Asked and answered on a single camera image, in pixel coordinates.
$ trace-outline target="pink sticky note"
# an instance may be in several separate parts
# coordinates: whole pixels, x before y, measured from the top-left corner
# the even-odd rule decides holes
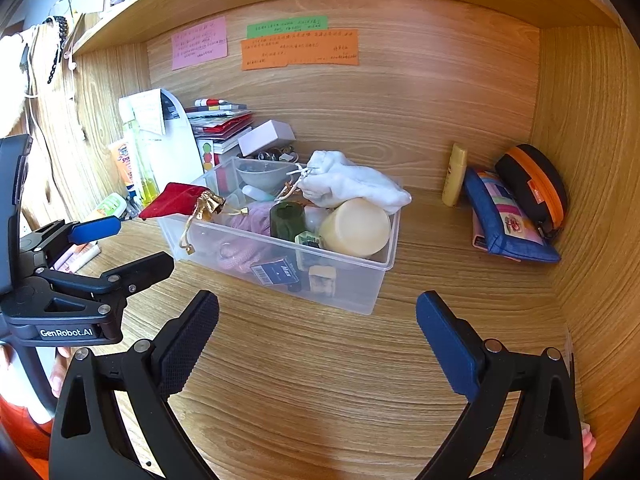
[[[171,37],[172,70],[226,57],[225,17],[176,32]]]

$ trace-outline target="gold drawstring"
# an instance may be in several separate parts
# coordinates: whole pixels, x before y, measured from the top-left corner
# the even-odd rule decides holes
[[[187,232],[191,227],[191,223],[194,220],[203,220],[205,222],[211,222],[213,216],[222,212],[222,208],[225,206],[226,200],[221,196],[216,195],[210,190],[203,191],[202,194],[196,200],[196,207],[193,209],[193,213],[189,216],[187,223],[184,225],[184,231],[180,237],[180,248],[187,251],[187,254],[193,254],[196,249],[187,240]],[[248,208],[242,208],[241,210],[233,209],[229,215],[248,214]]]

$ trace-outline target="white box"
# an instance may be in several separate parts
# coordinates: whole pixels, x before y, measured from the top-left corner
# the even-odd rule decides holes
[[[296,140],[291,126],[279,121],[267,121],[240,139],[240,149],[244,156],[261,152],[276,146],[285,146]]]

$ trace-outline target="white drawstring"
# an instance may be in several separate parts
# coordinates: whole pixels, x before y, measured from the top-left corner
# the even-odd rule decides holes
[[[296,173],[299,173],[300,177],[293,184],[289,181],[284,185],[284,187],[282,188],[282,191],[278,193],[278,197],[275,200],[276,204],[279,204],[280,202],[284,202],[287,198],[293,195],[296,192],[296,190],[299,188],[298,187],[299,182],[303,180],[307,175],[311,174],[313,170],[317,169],[317,168],[310,168],[308,166],[306,168],[303,168],[301,164],[297,164],[297,163],[296,163],[296,166],[298,167],[298,169],[294,171],[289,171],[287,175],[295,175]],[[289,185],[291,185],[291,188],[289,189],[289,191],[287,191],[287,187]]]

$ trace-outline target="green glass jar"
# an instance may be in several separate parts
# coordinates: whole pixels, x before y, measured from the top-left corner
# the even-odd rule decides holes
[[[306,231],[305,208],[296,202],[281,202],[271,208],[271,236],[295,242],[296,236]]]

